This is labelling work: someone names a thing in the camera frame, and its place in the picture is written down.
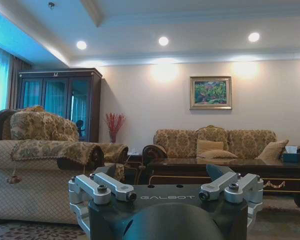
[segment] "teal tissue box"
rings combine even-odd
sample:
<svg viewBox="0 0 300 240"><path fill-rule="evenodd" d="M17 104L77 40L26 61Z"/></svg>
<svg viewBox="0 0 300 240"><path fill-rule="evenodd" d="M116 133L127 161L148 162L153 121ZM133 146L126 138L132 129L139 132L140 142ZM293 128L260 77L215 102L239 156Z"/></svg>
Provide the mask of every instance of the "teal tissue box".
<svg viewBox="0 0 300 240"><path fill-rule="evenodd" d="M283 161L285 163L298 163L300 162L300 153L284 153Z"/></svg>

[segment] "wall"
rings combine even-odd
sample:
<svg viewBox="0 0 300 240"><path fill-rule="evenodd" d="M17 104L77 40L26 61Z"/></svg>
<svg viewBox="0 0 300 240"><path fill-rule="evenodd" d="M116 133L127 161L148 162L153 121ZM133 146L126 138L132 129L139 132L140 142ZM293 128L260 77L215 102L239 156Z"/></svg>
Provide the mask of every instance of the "wall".
<svg viewBox="0 0 300 240"><path fill-rule="evenodd" d="M98 67L104 116L123 113L118 143L142 152L157 129L269 129L300 145L300 60ZM232 76L232 110L189 110L190 76Z"/></svg>

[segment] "wooden cabinet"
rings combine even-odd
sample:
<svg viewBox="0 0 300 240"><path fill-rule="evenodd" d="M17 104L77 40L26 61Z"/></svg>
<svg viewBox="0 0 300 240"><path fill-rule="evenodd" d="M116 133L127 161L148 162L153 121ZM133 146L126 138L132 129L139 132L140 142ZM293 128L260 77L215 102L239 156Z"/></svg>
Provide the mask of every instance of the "wooden cabinet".
<svg viewBox="0 0 300 240"><path fill-rule="evenodd" d="M23 71L19 73L17 106L41 105L47 112L73 121L81 141L96 143L101 78L95 68Z"/></svg>

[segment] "carpet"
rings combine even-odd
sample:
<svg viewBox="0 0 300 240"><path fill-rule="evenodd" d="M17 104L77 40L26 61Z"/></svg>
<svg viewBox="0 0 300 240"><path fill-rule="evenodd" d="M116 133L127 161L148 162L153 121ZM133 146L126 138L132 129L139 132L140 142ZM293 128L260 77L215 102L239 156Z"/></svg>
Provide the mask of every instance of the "carpet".
<svg viewBox="0 0 300 240"><path fill-rule="evenodd" d="M248 240L300 240L300 208L291 196L266 195ZM0 224L0 240L87 240L77 225L11 221Z"/></svg>

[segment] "cabinet door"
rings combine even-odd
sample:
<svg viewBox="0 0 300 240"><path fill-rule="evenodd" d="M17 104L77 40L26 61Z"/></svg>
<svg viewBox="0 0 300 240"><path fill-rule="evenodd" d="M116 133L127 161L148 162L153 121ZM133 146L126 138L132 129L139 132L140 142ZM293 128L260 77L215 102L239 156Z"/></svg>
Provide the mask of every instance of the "cabinet door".
<svg viewBox="0 0 300 240"><path fill-rule="evenodd" d="M19 108L41 105L42 78L23 78L21 82L21 95Z"/></svg>
<svg viewBox="0 0 300 240"><path fill-rule="evenodd" d="M49 113L67 116L68 78L43 79L43 107Z"/></svg>
<svg viewBox="0 0 300 240"><path fill-rule="evenodd" d="M79 132L81 141L89 140L90 129L90 96L91 77L70 77L69 78L69 114L68 119L73 121Z"/></svg>

